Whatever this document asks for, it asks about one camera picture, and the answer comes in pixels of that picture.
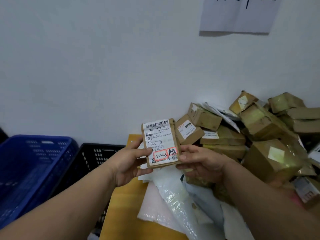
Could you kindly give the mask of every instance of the right hand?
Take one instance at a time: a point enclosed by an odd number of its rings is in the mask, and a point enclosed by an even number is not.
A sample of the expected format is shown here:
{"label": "right hand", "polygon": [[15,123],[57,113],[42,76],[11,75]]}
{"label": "right hand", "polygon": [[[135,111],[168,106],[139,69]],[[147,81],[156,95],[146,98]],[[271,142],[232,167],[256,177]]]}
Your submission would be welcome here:
{"label": "right hand", "polygon": [[222,183],[223,170],[227,163],[236,163],[224,154],[216,153],[210,149],[196,145],[182,145],[177,169],[193,169],[186,172],[186,177],[202,177],[212,183]]}

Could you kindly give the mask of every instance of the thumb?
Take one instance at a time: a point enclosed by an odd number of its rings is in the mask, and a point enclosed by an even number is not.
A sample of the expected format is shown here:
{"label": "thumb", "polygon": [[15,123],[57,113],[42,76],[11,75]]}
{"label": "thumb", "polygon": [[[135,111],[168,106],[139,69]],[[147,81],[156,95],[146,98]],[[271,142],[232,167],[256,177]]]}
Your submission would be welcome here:
{"label": "thumb", "polygon": [[202,163],[206,160],[206,156],[203,153],[188,153],[179,157],[183,163]]}
{"label": "thumb", "polygon": [[149,156],[152,153],[152,147],[148,147],[147,149],[133,149],[133,154],[135,158]]}

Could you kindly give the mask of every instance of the pile of packages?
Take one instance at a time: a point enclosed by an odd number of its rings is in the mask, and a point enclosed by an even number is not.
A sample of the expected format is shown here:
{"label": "pile of packages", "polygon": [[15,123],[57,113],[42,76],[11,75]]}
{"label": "pile of packages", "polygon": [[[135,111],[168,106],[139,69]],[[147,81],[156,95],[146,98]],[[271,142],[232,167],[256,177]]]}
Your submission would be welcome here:
{"label": "pile of packages", "polygon": [[[144,123],[141,129],[144,147],[153,148],[148,167],[179,163],[180,145],[202,146],[234,159],[320,219],[320,108],[306,108],[290,93],[265,103],[242,91],[229,109],[191,103],[178,121]],[[185,181],[233,205],[223,185]]]}

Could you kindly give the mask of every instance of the left hand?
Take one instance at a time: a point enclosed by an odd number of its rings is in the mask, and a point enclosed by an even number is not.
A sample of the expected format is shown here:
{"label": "left hand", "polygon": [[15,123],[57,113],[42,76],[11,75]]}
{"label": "left hand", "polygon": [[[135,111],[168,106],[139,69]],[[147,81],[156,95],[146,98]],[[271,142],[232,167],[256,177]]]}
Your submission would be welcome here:
{"label": "left hand", "polygon": [[115,153],[104,163],[112,170],[117,187],[129,183],[135,177],[152,173],[153,169],[151,168],[137,168],[147,162],[146,158],[139,157],[149,156],[152,153],[151,147],[147,149],[137,149],[141,142],[142,136]]}

